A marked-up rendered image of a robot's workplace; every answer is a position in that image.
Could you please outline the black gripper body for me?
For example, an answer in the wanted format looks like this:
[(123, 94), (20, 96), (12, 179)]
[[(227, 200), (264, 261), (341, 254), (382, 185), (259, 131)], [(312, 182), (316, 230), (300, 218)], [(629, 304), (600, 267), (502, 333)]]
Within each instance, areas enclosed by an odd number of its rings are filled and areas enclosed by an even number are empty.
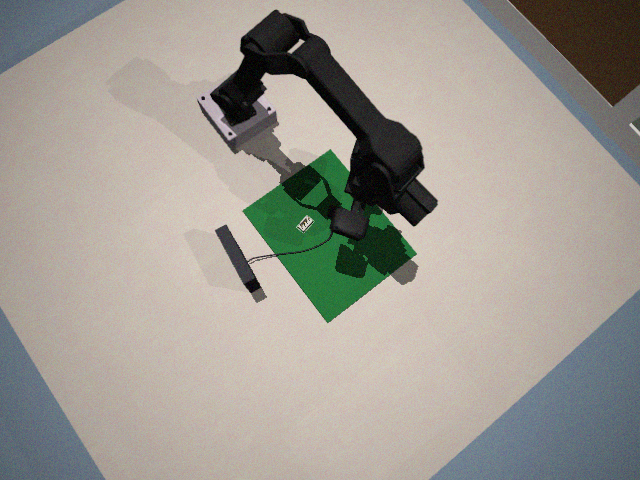
[(359, 141), (358, 139), (356, 139), (352, 155), (355, 155), (356, 159), (358, 159), (359, 161), (357, 167), (351, 167), (347, 184), (344, 190), (345, 193), (350, 194), (354, 198), (351, 210), (349, 211), (344, 208), (337, 208), (333, 214), (332, 221), (329, 227), (331, 232), (356, 241), (365, 238), (370, 221), (367, 217), (363, 216), (367, 201), (375, 195), (378, 195), (380, 197), (383, 197), (385, 195), (382, 190), (371, 191), (364, 187), (361, 183), (358, 171), (364, 159), (358, 153), (359, 149)]

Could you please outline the black cable with plug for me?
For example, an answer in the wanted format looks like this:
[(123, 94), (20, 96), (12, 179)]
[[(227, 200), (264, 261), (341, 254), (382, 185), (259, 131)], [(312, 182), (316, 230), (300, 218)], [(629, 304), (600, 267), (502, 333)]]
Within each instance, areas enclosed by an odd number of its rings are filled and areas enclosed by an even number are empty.
[[(332, 218), (332, 217), (333, 217), (333, 214), (334, 214), (334, 210), (336, 210), (337, 208), (340, 208), (340, 207), (330, 205), (330, 206), (329, 206), (329, 209), (328, 209), (327, 216)], [(251, 260), (253, 260), (253, 259), (261, 258), (261, 257), (275, 256), (275, 255), (284, 255), (284, 254), (293, 254), (293, 253), (300, 253), (300, 252), (308, 251), (308, 250), (314, 249), (314, 248), (316, 248), (316, 247), (318, 247), (318, 246), (320, 246), (320, 245), (324, 244), (324, 243), (325, 243), (325, 242), (327, 242), (328, 240), (330, 240), (331, 235), (332, 235), (332, 232), (331, 232), (331, 234), (330, 234), (329, 239), (327, 239), (327, 240), (326, 240), (326, 241), (324, 241), (323, 243), (321, 243), (321, 244), (319, 244), (319, 245), (317, 245), (317, 246), (315, 246), (315, 247), (313, 247), (313, 248), (307, 249), (307, 250), (297, 251), (297, 252), (290, 252), (290, 253), (280, 253), (280, 254), (271, 254), (271, 255), (265, 255), (265, 256), (254, 257), (254, 258), (252, 258), (252, 259), (248, 260), (248, 262), (249, 262), (249, 261), (251, 261)]]

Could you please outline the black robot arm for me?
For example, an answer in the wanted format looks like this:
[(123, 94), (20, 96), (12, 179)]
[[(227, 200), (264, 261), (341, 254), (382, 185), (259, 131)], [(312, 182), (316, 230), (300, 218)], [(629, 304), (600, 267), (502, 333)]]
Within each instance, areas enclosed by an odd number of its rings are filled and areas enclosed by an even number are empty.
[[(299, 39), (305, 42), (287, 53)], [(400, 213), (413, 227), (438, 206), (416, 179), (425, 169), (417, 135), (378, 111), (304, 20), (274, 10), (241, 38), (240, 51), (245, 57), (239, 69), (210, 93), (231, 127), (256, 115), (252, 104), (267, 89), (261, 81), (265, 72), (294, 74), (311, 85), (358, 139), (364, 159), (359, 179), (367, 189), (385, 194), (370, 198), (367, 205)]]

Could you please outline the green circuit board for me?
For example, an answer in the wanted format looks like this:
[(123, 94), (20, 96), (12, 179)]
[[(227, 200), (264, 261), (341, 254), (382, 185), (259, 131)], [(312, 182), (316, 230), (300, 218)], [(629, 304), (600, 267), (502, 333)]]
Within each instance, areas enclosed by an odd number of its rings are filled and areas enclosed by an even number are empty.
[[(329, 206), (351, 210), (349, 174), (330, 149), (242, 211), (275, 254), (313, 248), (330, 237)], [(332, 232), (314, 249), (276, 255), (327, 323), (417, 254), (377, 204), (363, 216), (359, 241)]]

